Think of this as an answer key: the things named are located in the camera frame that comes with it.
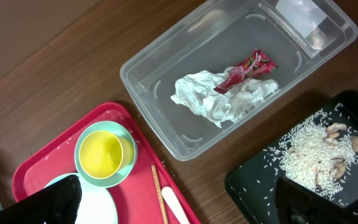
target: plastic storage bin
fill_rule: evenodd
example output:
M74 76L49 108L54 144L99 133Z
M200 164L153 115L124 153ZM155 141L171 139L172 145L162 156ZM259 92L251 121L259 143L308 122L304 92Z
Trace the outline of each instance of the plastic storage bin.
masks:
M138 109L174 157L200 155L306 78L357 37L357 27L331 0L220 0L199 8L121 68ZM171 99L177 79L222 72L262 49L278 68L260 79L280 89L238 122L218 128Z

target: table surface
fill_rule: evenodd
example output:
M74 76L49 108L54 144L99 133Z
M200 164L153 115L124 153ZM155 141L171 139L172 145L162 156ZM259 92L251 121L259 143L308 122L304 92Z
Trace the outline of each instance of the table surface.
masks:
M358 1L335 1L358 26ZM105 101L133 115L202 223L247 223L224 189L233 168L346 89L358 90L358 39L211 149L173 158L130 98L121 66L203 0L105 0L0 80L0 199L17 166Z

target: wooden stick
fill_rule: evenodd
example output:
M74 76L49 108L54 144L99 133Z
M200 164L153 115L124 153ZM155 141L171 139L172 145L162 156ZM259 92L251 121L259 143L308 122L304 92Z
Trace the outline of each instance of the wooden stick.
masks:
M160 202L162 219L164 220L164 224L168 224L168 217L167 217L167 213L165 211L165 205L164 205L164 201L163 201L162 195L161 195L160 181L158 180L158 174L157 174L157 170L155 169L155 165L152 165L152 170L153 170L155 188L157 189L158 200Z

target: candy wrapper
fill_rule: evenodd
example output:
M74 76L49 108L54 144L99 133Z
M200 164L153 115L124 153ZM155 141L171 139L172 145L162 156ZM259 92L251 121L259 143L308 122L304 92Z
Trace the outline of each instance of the candy wrapper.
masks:
M243 62L235 65L229 78L214 88L218 93L225 94L231 87L244 81L246 78L255 78L264 73L270 73L277 68L276 63L266 54L255 49L252 54Z

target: pink tray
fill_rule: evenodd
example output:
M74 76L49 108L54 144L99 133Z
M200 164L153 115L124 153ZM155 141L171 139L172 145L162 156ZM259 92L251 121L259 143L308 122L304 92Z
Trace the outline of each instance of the pink tray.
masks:
M20 201L43 189L55 177L76 172L74 149L80 134L98 121L115 121L127 128L138 142L138 158L131 174L118 186L109 188L117 206L119 223L163 223L151 165L158 170L161 187L170 186L176 193L190 223L200 221L190 208L167 170L150 147L128 111L119 103L104 103L59 135L21 164L12 180L12 191ZM165 204L169 223L179 223Z

